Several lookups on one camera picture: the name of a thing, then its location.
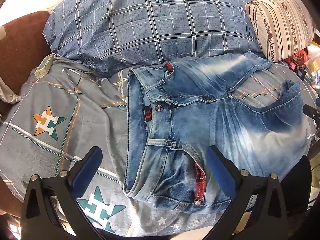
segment blue denim jeans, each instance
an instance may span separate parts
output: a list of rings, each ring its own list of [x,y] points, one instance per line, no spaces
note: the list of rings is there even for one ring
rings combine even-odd
[[[280,98],[262,108],[232,95],[270,66],[247,52],[131,69],[126,195],[186,213],[225,209],[230,199],[206,164],[210,145],[238,169],[282,179],[308,147],[300,84],[284,81]]]

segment brown sofa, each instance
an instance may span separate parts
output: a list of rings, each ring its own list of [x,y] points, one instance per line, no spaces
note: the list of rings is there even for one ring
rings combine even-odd
[[[47,11],[38,11],[0,26],[0,76],[16,94],[19,94],[31,70],[51,53],[42,35],[48,18]],[[11,105],[0,100],[2,115],[10,108]]]

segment small white star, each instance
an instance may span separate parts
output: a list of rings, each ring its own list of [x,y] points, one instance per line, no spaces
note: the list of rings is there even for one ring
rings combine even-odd
[[[175,229],[179,229],[179,226],[177,226],[177,224],[174,224],[174,226],[171,226],[171,227]]]
[[[159,225],[161,225],[161,224],[165,224],[166,220],[167,220],[166,218],[160,218],[160,220],[158,220],[157,222],[159,222]]]

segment striped pillow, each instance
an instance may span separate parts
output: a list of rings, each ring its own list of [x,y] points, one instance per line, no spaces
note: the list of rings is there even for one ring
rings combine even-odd
[[[291,57],[313,40],[312,19],[301,0],[254,0],[245,9],[261,50],[273,62]]]

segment silver bolt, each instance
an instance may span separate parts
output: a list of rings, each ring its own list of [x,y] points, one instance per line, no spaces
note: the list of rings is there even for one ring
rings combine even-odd
[[[273,179],[278,179],[278,176],[277,176],[277,174],[275,174],[275,173],[271,173],[271,178],[273,178]]]
[[[31,180],[32,180],[32,181],[35,181],[35,180],[37,180],[37,179],[38,179],[38,175],[35,174],[35,175],[32,175],[32,176],[31,176]]]
[[[68,171],[60,171],[60,173],[59,173],[59,176],[60,177],[65,177],[65,176],[67,176],[68,175]]]
[[[241,170],[241,171],[240,171],[240,174],[241,174],[242,176],[247,177],[247,176],[249,175],[249,172],[248,172],[247,170]]]

